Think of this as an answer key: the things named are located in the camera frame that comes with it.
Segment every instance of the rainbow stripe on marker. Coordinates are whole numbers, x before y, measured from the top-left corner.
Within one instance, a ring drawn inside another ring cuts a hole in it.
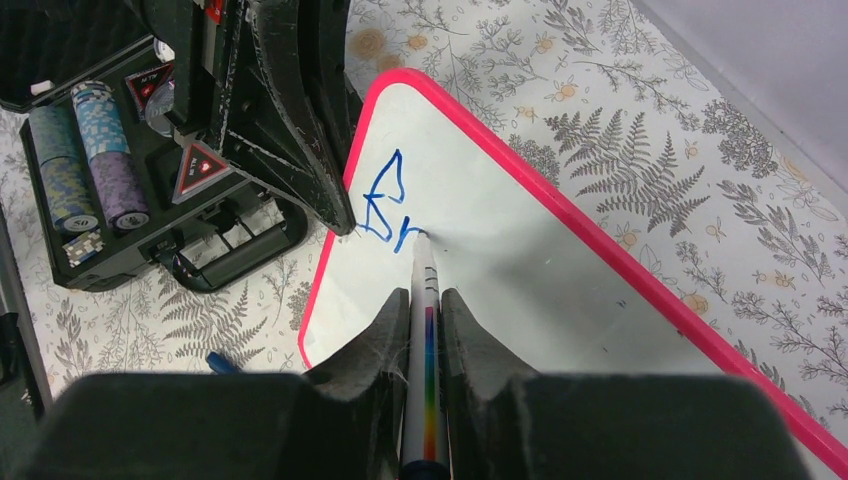
[[[436,366],[436,319],[433,307],[424,309],[424,460],[436,461],[438,432],[439,372]]]

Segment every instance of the triangular label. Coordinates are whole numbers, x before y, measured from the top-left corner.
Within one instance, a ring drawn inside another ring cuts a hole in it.
[[[213,185],[232,171],[226,160],[203,143],[193,143],[183,151],[180,174],[174,188],[175,204],[182,203]]]
[[[144,120],[144,109],[147,108],[147,102],[150,101],[153,92],[165,83],[173,68],[173,63],[164,63],[124,78],[130,95],[133,97],[139,120]]]

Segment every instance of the case lid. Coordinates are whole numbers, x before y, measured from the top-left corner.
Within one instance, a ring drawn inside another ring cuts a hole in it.
[[[118,0],[54,0],[48,15],[30,1],[0,10],[0,106],[27,112],[37,95],[30,87],[61,86],[150,35]]]

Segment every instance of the black case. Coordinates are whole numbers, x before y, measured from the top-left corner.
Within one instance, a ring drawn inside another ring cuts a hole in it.
[[[28,10],[7,10],[0,15],[0,59],[8,72],[7,78],[0,80],[0,105],[19,113],[53,104],[66,105],[73,111],[69,98],[73,85],[83,80],[108,84],[115,91],[136,173],[150,207],[150,221],[125,235],[103,227],[106,221],[99,213],[104,249],[71,267],[63,249],[71,238],[63,237],[52,226],[29,124],[24,123],[20,135],[56,284],[104,291],[160,263],[185,287],[210,292],[264,265],[305,238],[307,218],[300,207],[272,196],[237,174],[224,177],[179,205],[171,203],[183,150],[137,118],[124,78],[161,62],[154,54],[153,38],[123,2],[78,0],[72,3],[66,19],[51,19],[43,12]],[[56,87],[33,97],[30,85],[45,80]],[[91,199],[100,212],[90,173],[87,181]],[[275,201],[281,210],[285,220],[280,224],[256,236],[251,233],[251,240],[203,268],[195,268],[179,253],[194,241],[240,225],[240,216],[268,201]]]

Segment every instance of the poker chip case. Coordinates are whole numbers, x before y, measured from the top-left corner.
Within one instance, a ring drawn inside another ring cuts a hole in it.
[[[0,10],[4,109],[66,112],[83,134],[112,128],[102,126],[102,112],[108,111],[109,125],[123,130],[121,141],[113,142],[118,146],[106,141],[108,148],[98,150],[100,144],[92,147],[85,135],[75,132],[72,140],[57,147],[38,138],[44,115],[33,113],[24,122],[20,136],[54,282],[105,291],[161,264],[187,288],[210,292],[299,244],[307,232],[304,210],[242,175],[226,175],[174,203],[184,149],[139,118],[137,98],[126,82],[163,65],[153,38],[117,0],[77,0],[70,5],[70,16],[62,18],[36,10]],[[31,86],[45,81],[53,88],[33,94]],[[84,82],[95,86],[98,101],[97,92],[108,92],[108,103],[98,104],[96,114],[83,111],[88,107],[79,100],[79,87],[74,91]],[[88,125],[87,118],[101,123]],[[60,176],[53,173],[57,170]],[[104,175],[133,178],[106,194],[100,178]],[[60,187],[51,183],[54,178],[61,180]],[[80,195],[81,189],[87,196]],[[249,232],[250,240],[202,268],[180,253],[204,237],[239,228],[242,216],[267,202],[276,203],[283,222],[257,235]]]

